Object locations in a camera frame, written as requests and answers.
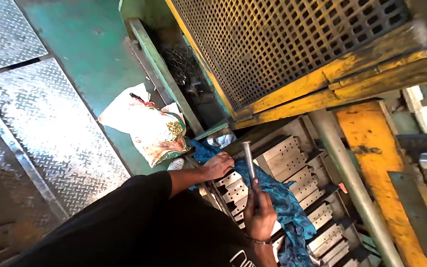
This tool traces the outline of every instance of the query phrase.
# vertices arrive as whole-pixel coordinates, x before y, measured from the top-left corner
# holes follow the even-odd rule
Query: hand
[[[234,159],[227,152],[220,152],[208,160],[202,168],[205,168],[206,180],[213,180],[225,176],[235,167]]]
[[[254,193],[248,195],[248,201],[243,211],[245,229],[249,237],[268,242],[278,216],[271,203],[268,193],[263,192],[258,185],[258,179],[252,183]],[[255,210],[253,198],[258,198],[258,209]]]

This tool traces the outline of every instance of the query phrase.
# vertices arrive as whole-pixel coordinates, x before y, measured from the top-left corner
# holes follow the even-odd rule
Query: black t-shirt
[[[138,175],[92,203],[12,266],[258,265],[250,242],[199,194],[169,200],[168,172]]]

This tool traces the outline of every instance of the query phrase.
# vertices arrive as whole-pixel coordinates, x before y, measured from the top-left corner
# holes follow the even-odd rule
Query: bracelet
[[[245,236],[246,236],[247,239],[249,239],[249,240],[251,240],[251,241],[253,241],[255,243],[261,244],[261,245],[272,245],[273,244],[273,241],[271,241],[271,240],[269,240],[268,242],[266,242],[266,241],[260,241],[260,240],[254,239],[254,238],[248,236],[247,234],[245,234]]]

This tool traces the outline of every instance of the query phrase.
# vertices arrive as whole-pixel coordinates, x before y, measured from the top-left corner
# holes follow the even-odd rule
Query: white shoe
[[[183,158],[176,158],[169,164],[168,171],[181,170],[184,167],[184,162]]]

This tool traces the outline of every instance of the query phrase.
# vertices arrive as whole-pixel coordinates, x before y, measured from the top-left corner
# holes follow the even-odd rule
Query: yellow paint
[[[381,64],[378,64],[376,67],[366,70],[364,72],[358,73],[354,76],[351,76],[347,79],[340,80],[340,85],[346,87],[354,83],[364,82],[373,80],[378,74],[390,70],[392,68],[401,67],[417,60],[427,58],[427,49],[420,50],[409,55],[406,55],[395,60],[387,61]]]
[[[384,62],[382,64],[379,64],[377,67],[378,72],[383,72],[385,70],[389,70],[394,67],[400,67],[406,64],[410,64],[413,61],[417,61],[419,59],[427,58],[427,49],[414,52],[411,55],[407,57],[400,58],[398,60],[393,60],[390,62]]]
[[[381,154],[356,155],[364,179],[370,185],[405,264],[427,267],[427,257],[388,176],[388,172],[403,172],[404,164],[380,104],[368,102],[349,106],[336,115],[350,147],[363,145],[382,151]]]
[[[345,75],[376,65],[406,51],[421,48],[414,39],[411,23],[396,28],[390,33],[350,52],[331,63],[291,82],[262,99],[248,105],[253,114],[281,105],[302,95],[326,87],[330,82]]]
[[[326,108],[330,105],[339,105],[341,103],[343,102],[335,97],[333,91],[320,91],[291,103],[283,104],[255,114],[252,119],[229,124],[229,127],[233,130],[241,129],[256,124],[292,117],[320,108]]]
[[[406,88],[427,83],[427,52],[418,51],[402,58],[397,58],[384,64],[382,72],[377,68],[370,70],[370,74],[357,74],[362,79],[351,77],[341,82],[329,85],[329,89],[319,91],[298,100],[272,107],[263,112],[254,114],[252,119],[230,124],[234,129],[292,117],[298,114],[314,111],[321,108],[342,105],[347,102],[365,99],[393,89]]]

